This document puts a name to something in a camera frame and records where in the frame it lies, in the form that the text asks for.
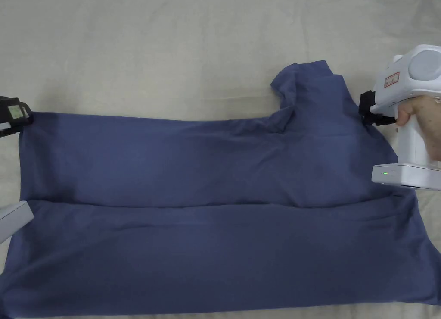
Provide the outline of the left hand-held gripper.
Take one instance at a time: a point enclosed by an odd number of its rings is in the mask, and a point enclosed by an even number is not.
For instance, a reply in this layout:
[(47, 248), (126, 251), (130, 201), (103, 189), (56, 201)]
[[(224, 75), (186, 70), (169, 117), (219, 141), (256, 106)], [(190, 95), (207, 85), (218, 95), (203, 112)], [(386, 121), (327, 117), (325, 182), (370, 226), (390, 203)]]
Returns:
[[(23, 131), (34, 121), (29, 106), (19, 98), (0, 97), (0, 137)], [(10, 238), (19, 229), (31, 222), (33, 212), (26, 201), (20, 201), (0, 208), (0, 243)]]

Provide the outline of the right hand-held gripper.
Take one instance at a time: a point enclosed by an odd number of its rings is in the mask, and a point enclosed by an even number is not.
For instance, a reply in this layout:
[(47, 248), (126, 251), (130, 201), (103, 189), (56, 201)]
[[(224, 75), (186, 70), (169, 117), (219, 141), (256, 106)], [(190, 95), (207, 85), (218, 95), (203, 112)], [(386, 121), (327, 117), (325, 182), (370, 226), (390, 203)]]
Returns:
[[(374, 87), (360, 96), (359, 115), (365, 125), (396, 122), (398, 106), (411, 98), (427, 95), (437, 100), (441, 94), (441, 49), (418, 45), (404, 55), (396, 55), (376, 78)], [(415, 116), (398, 129), (396, 163), (375, 165), (374, 183), (439, 191), (441, 170), (427, 153)]]

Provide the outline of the person's right hand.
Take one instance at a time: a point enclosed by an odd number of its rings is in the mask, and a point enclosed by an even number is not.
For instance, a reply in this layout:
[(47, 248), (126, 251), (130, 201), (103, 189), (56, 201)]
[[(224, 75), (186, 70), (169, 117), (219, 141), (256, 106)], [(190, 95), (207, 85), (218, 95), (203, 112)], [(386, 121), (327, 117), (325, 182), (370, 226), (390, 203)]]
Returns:
[(404, 101), (397, 109), (397, 125), (404, 126), (416, 117), (428, 155), (441, 160), (441, 103), (430, 96), (419, 96)]

